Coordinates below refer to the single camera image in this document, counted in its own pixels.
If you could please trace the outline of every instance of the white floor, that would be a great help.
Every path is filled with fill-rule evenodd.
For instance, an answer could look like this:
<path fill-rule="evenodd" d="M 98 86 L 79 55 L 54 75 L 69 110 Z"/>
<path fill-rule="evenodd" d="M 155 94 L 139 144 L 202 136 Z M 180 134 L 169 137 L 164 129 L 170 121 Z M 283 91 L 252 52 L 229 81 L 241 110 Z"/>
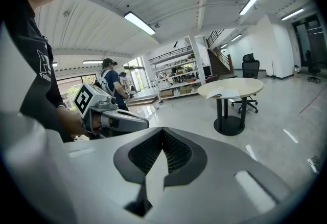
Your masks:
<path fill-rule="evenodd" d="M 321 79 L 320 84 L 307 82 L 307 75 L 286 80 L 261 80 L 264 89 L 255 97 L 259 102 L 259 113 L 249 107 L 244 131 L 234 137 L 215 131 L 216 101 L 205 100 L 200 95 L 165 100 L 161 105 L 165 108 L 159 110 L 150 105 L 130 107 L 130 111 L 147 118 L 150 127 L 167 126 L 191 131 L 230 143 L 248 154 L 246 146 L 250 145 L 259 162 L 278 174 L 291 189 L 296 189 L 316 175 L 308 159 L 320 158 L 326 148 L 327 79 Z M 239 104 L 231 107 L 229 103 L 229 114 L 239 116 L 238 107 Z M 167 165 L 161 163 L 155 167 L 155 174 L 168 174 Z M 152 182 L 149 186 L 156 189 L 161 185 Z"/>

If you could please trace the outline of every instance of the black table base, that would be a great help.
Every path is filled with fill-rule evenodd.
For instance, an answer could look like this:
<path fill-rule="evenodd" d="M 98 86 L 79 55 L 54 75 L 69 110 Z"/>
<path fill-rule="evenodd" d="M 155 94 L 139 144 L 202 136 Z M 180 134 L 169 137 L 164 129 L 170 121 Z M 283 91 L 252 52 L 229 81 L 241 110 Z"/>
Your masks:
<path fill-rule="evenodd" d="M 228 115 L 228 99 L 224 99 L 224 116 L 222 116 L 222 101 L 217 99 L 217 119 L 214 122 L 214 128 L 220 134 L 226 136 L 235 136 L 240 134 L 245 127 L 246 101 L 247 98 L 242 98 L 242 113 L 241 118 Z"/>

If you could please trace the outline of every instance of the man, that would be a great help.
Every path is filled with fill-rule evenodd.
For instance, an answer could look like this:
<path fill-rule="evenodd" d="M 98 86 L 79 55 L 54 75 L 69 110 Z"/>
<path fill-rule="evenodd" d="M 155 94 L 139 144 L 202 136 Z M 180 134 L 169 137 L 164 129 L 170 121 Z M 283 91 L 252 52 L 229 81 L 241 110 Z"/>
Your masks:
<path fill-rule="evenodd" d="M 128 111 L 128 107 L 126 106 L 126 103 L 124 101 L 124 99 L 128 99 L 128 95 L 125 93 L 124 89 L 122 88 L 122 86 L 120 84 L 118 73 L 113 70 L 113 66 L 115 64 L 117 65 L 117 62 L 114 62 L 110 58 L 104 59 L 102 62 L 103 71 L 101 72 L 101 76 L 103 76 L 103 74 L 107 70 L 110 70 L 109 72 L 107 72 L 107 74 L 105 76 L 105 79 L 108 82 L 108 87 L 110 88 L 110 90 L 112 92 L 113 92 L 113 89 L 115 89 L 114 97 L 116 97 L 116 103 L 118 105 L 118 108 Z"/>
<path fill-rule="evenodd" d="M 73 141 L 73 135 L 87 133 L 81 117 L 65 109 L 52 67 L 51 47 L 34 20 L 35 9 L 51 1 L 53 0 L 14 0 L 10 12 L 6 13 L 5 27 L 24 58 L 24 63 L 15 65 L 18 65 L 18 69 L 23 66 L 31 68 L 36 74 L 22 100 L 20 112 L 38 120 L 46 129 L 59 132 L 62 140 L 68 142 Z M 24 70 L 21 70 L 21 76 L 24 77 Z M 100 115 L 93 117 L 92 125 L 94 130 L 101 126 Z"/>

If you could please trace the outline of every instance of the office chair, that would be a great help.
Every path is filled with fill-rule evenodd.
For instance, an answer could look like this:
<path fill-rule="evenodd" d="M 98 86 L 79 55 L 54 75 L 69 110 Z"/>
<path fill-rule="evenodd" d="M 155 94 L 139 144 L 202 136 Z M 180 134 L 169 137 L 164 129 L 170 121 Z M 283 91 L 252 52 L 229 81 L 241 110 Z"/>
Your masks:
<path fill-rule="evenodd" d="M 259 73 L 259 67 L 260 67 L 260 62 L 254 59 L 253 53 L 243 56 L 243 63 L 242 63 L 243 78 L 257 79 Z M 247 105 L 253 107 L 255 109 L 255 113 L 258 113 L 259 110 L 257 109 L 256 106 L 252 104 L 254 102 L 257 105 L 258 104 L 257 100 L 252 99 L 251 96 L 249 96 L 248 98 L 250 98 L 250 100 L 247 99 Z M 242 100 L 234 101 L 231 105 L 234 106 L 235 103 L 242 103 Z M 239 114 L 241 113 L 241 110 L 242 110 L 242 105 L 239 108 Z"/>
<path fill-rule="evenodd" d="M 320 83 L 320 79 L 316 78 L 315 75 L 319 73 L 321 70 L 318 68 L 317 64 L 313 62 L 311 51 L 307 50 L 306 57 L 308 61 L 308 72 L 312 75 L 312 77 L 308 78 L 308 81 L 314 81 L 316 84 Z"/>

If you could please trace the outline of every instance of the ceiling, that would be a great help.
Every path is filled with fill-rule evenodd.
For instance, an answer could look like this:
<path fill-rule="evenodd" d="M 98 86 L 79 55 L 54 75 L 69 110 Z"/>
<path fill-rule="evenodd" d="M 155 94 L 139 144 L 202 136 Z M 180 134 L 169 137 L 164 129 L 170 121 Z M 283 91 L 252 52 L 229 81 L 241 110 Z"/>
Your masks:
<path fill-rule="evenodd" d="M 314 10 L 312 0 L 258 0 L 244 16 L 248 0 L 55 0 L 36 11 L 36 22 L 54 50 L 56 70 L 82 68 L 83 60 L 113 58 L 124 64 L 192 33 L 244 30 L 262 14 L 281 17 L 302 6 Z M 153 28 L 148 35 L 126 21 L 133 11 Z"/>

